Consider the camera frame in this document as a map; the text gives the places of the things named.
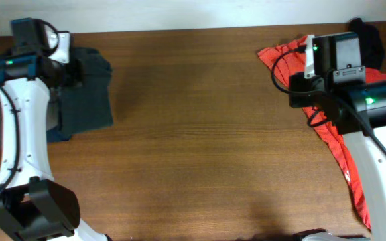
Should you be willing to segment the dark green Nike t-shirt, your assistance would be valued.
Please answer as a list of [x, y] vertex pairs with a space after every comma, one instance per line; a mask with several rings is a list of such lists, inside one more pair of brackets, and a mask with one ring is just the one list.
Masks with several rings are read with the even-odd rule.
[[55, 88], [47, 110], [46, 130], [57, 128], [63, 135], [74, 135], [113, 124], [109, 101], [111, 64], [94, 48], [74, 47], [70, 62], [79, 61], [82, 84]]

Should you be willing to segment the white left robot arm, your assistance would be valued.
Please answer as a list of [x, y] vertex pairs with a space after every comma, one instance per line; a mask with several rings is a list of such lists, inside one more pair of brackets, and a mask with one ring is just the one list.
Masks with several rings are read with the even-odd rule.
[[46, 114], [64, 72], [46, 57], [0, 59], [0, 229], [12, 240], [109, 240], [80, 217], [75, 193], [50, 169]]

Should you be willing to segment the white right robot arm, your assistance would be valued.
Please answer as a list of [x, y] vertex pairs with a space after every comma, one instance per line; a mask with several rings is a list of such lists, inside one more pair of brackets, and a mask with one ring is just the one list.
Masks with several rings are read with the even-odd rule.
[[289, 79], [293, 108], [316, 107], [331, 122], [355, 163], [372, 240], [386, 240], [386, 81], [334, 76]]

